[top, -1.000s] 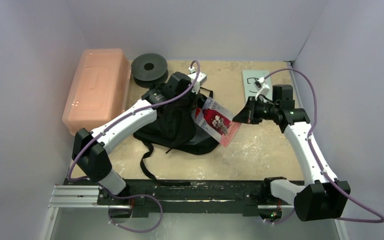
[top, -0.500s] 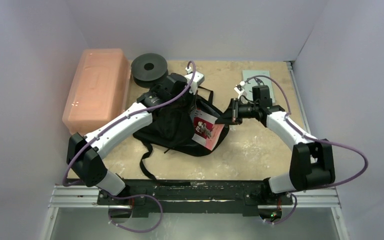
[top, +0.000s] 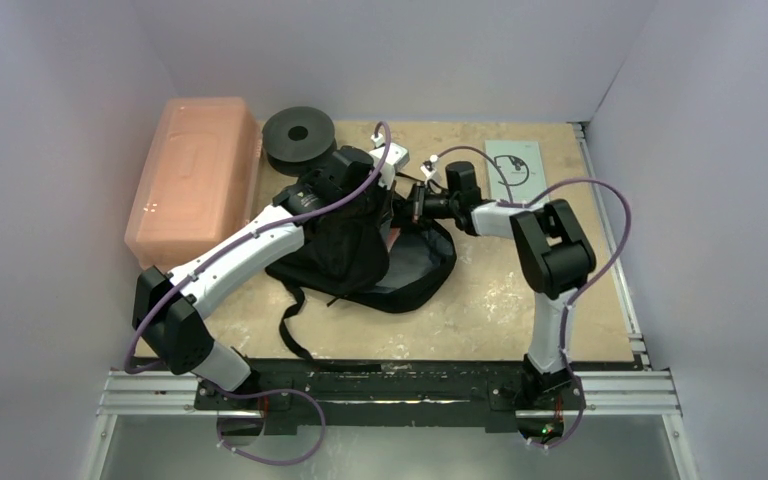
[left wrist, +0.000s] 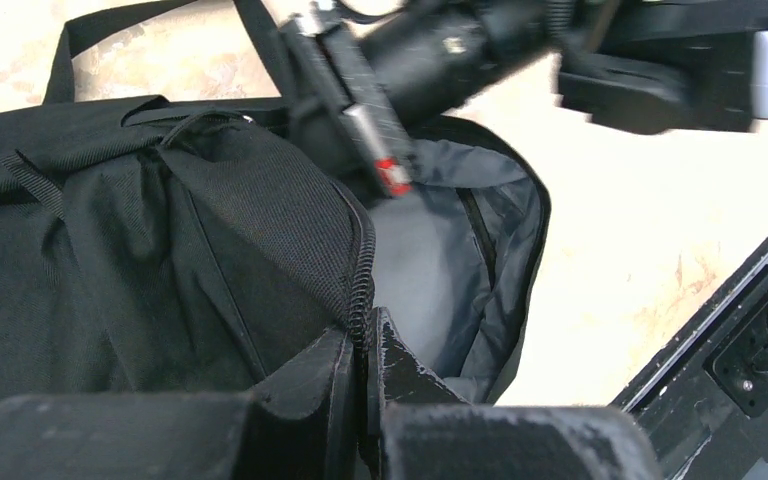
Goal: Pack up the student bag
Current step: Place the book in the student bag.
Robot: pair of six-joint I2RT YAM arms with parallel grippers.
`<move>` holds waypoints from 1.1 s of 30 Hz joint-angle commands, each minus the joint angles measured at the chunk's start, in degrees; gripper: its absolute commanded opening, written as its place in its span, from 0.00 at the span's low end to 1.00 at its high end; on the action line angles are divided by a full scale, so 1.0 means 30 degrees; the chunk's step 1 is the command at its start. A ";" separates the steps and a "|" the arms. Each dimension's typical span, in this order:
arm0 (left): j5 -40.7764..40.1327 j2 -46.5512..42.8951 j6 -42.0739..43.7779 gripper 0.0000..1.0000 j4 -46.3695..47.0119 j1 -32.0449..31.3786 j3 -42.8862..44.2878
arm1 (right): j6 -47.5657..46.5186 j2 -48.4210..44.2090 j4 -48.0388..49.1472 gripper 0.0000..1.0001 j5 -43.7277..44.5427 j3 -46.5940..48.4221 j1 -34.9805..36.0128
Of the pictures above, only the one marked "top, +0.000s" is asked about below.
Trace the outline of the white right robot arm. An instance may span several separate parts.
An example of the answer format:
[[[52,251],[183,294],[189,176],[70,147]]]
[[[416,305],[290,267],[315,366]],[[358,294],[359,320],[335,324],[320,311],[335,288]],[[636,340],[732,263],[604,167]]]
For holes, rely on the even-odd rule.
[[[415,224],[451,219],[470,236],[514,242],[523,276],[535,293],[526,355],[535,371],[524,376],[521,392],[529,404],[544,407],[561,391],[554,373],[565,369],[570,301],[596,268],[594,250],[566,200],[521,206],[486,199],[471,163],[451,163],[445,172],[447,190],[433,193],[424,183],[414,184],[405,200],[394,203],[394,217]]]

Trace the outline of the black student backpack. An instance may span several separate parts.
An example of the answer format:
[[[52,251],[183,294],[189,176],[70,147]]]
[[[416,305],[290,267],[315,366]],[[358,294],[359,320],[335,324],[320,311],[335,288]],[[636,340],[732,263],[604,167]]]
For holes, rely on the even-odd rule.
[[[306,222],[302,247],[267,266],[267,275],[280,281],[295,300],[281,317],[279,334],[298,358],[322,370],[335,368],[314,358],[287,326],[288,319],[301,312],[305,290],[401,314],[425,305],[449,278],[457,262],[451,234],[434,220],[414,224],[395,218],[398,200],[405,199],[391,195],[391,216],[383,222],[372,218]],[[388,250],[391,228],[400,228],[401,234]]]

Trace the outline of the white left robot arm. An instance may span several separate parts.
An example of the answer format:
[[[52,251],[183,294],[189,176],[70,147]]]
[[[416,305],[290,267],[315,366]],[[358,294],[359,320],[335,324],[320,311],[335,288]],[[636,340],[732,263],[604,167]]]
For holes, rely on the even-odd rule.
[[[258,395],[256,372],[241,353],[213,337],[206,320],[252,277],[300,250],[306,228],[363,199],[380,205],[377,194],[392,187],[401,164],[387,142],[371,151],[342,147],[282,188],[219,245],[168,272],[143,270],[134,298],[134,340],[147,344],[171,373],[193,373],[232,408],[249,407]]]

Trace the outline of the red comic book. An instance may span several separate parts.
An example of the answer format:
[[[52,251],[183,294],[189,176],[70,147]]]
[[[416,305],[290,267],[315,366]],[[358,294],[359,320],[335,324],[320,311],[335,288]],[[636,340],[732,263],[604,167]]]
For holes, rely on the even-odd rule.
[[[394,247],[394,245],[395,245],[396,241],[398,240],[400,234],[401,234],[401,229],[400,228],[391,228],[389,230],[389,233],[388,233],[388,236],[387,236],[387,239],[386,239],[386,245],[387,245],[387,249],[388,250],[391,250]]]

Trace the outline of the grey thin booklet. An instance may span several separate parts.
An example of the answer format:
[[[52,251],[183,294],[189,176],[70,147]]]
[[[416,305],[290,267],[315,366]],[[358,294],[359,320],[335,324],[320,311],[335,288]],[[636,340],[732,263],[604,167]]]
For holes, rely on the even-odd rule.
[[[496,169],[492,163],[487,163],[491,198],[527,203],[547,188],[536,141],[486,140],[484,149],[498,166]]]

